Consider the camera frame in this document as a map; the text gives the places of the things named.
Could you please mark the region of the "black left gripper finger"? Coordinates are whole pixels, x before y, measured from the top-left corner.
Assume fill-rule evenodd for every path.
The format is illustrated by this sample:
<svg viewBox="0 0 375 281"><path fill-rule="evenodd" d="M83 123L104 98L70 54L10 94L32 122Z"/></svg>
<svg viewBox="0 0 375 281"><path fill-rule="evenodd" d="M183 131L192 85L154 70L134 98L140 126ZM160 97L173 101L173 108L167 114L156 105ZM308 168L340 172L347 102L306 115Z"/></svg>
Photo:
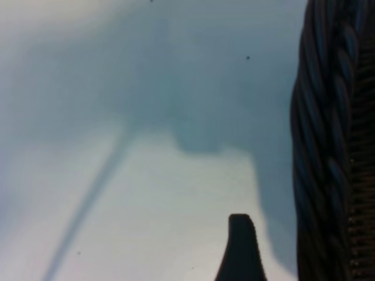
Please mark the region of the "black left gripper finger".
<svg viewBox="0 0 375 281"><path fill-rule="evenodd" d="M247 214L229 216L229 237L216 281L266 281L255 226Z"/></svg>

